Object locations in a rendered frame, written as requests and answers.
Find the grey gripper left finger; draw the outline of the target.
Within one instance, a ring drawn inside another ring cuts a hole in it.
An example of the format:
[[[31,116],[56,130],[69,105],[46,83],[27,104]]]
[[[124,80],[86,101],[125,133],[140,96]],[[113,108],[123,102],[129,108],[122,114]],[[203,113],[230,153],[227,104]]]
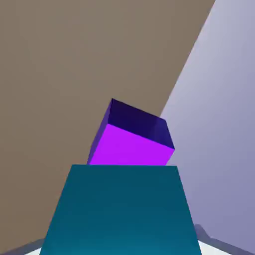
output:
[[[9,250],[9,251],[2,253],[0,255],[25,255],[29,252],[33,252],[33,251],[41,248],[43,242],[44,242],[44,239],[38,239],[34,242],[31,242],[31,243],[25,244],[23,246],[20,246],[18,248]]]

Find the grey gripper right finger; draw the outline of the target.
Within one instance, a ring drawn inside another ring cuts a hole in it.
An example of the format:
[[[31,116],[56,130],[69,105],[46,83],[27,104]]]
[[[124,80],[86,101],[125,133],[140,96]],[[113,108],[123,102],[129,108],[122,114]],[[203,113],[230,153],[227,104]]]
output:
[[[197,234],[197,238],[198,241],[201,241],[202,243],[209,245],[213,248],[216,248],[218,250],[221,250],[223,252],[226,252],[230,255],[255,255],[251,252],[248,252],[246,250],[243,250],[239,247],[233,246],[231,244],[225,243],[223,241],[220,241],[218,239],[214,239],[211,238],[206,231],[204,230],[204,228],[199,225],[199,224],[195,224],[195,231]]]

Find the small teal cube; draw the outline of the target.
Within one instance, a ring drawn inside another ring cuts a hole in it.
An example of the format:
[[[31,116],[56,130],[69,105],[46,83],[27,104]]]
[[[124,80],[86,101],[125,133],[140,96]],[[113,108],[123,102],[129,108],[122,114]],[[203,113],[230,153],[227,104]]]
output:
[[[202,255],[178,168],[73,165],[40,255]]]

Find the small purple cube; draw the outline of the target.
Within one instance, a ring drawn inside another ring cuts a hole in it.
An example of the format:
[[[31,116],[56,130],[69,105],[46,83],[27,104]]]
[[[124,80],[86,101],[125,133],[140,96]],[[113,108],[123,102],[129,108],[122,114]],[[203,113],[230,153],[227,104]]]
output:
[[[165,119],[111,99],[88,165],[166,165],[175,147]]]

